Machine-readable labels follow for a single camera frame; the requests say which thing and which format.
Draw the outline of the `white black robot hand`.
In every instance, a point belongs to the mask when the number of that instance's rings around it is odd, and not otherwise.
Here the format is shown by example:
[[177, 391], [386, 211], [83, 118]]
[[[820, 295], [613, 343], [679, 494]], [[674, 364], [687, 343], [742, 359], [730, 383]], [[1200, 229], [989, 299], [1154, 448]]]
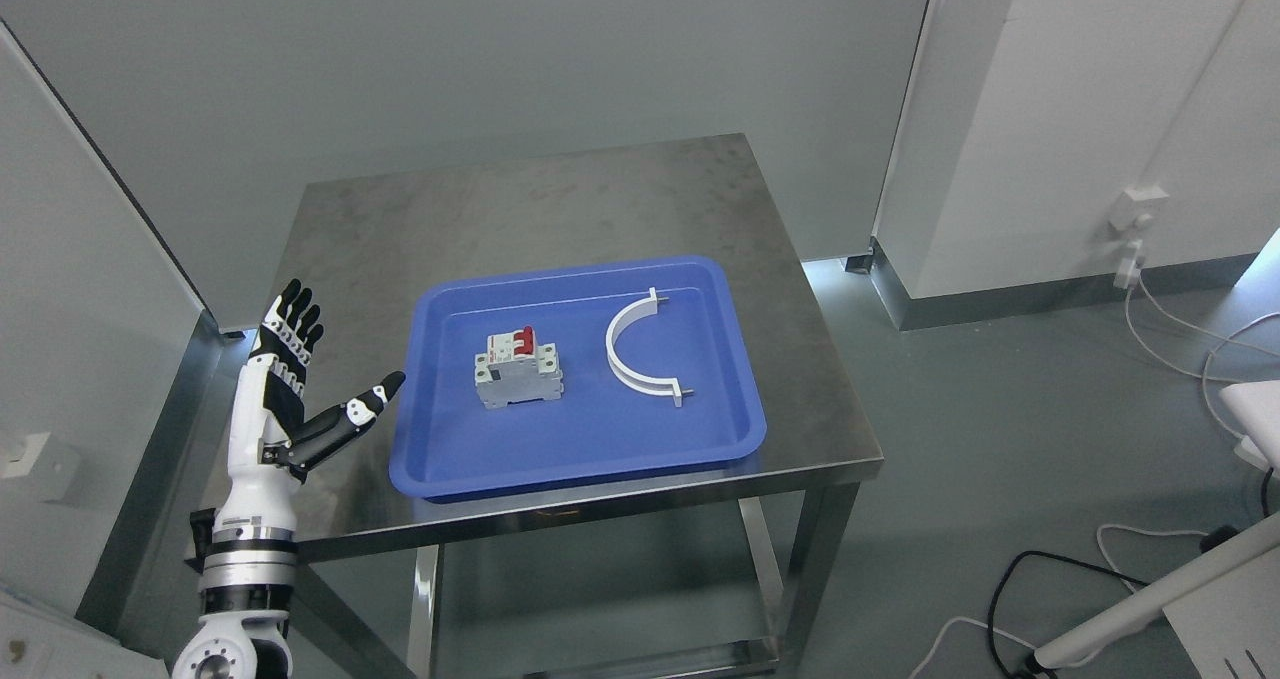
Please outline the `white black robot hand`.
[[370, 389], [305, 416], [308, 368], [324, 333], [321, 309], [298, 279], [265, 313], [239, 370], [228, 437], [230, 492], [212, 530], [261, 528], [285, 539], [297, 528], [293, 497], [321, 462], [367, 434], [404, 383], [392, 372]]

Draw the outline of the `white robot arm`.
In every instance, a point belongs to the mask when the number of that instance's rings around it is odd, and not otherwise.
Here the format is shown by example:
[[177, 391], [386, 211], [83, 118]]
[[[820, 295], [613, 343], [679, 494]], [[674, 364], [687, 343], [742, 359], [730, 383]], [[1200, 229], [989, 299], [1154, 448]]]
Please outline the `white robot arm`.
[[198, 548], [198, 630], [173, 678], [291, 678], [285, 638], [298, 565], [292, 533], [216, 530]]

